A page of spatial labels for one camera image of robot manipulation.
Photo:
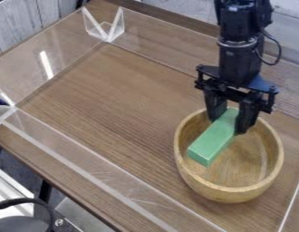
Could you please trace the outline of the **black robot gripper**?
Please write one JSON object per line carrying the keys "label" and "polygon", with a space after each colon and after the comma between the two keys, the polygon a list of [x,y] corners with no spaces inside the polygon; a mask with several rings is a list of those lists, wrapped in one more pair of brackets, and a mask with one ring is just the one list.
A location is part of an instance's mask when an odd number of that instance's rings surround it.
{"label": "black robot gripper", "polygon": [[240,104],[234,132],[244,134],[254,125],[258,112],[270,113],[276,95],[274,85],[260,74],[264,38],[230,42],[220,39],[218,65],[200,64],[196,67],[198,79],[194,87],[204,92],[206,113],[216,121],[226,111],[226,102]]}

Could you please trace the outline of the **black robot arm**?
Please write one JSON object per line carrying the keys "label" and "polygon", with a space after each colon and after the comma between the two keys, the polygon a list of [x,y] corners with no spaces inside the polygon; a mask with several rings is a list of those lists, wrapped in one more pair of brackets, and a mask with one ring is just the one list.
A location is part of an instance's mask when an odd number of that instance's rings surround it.
{"label": "black robot arm", "polygon": [[265,28],[272,24],[269,0],[214,0],[220,35],[218,65],[198,65],[194,87],[202,90],[206,114],[216,121],[236,102],[234,132],[242,134],[256,124],[261,112],[270,113],[278,89],[261,76]]}

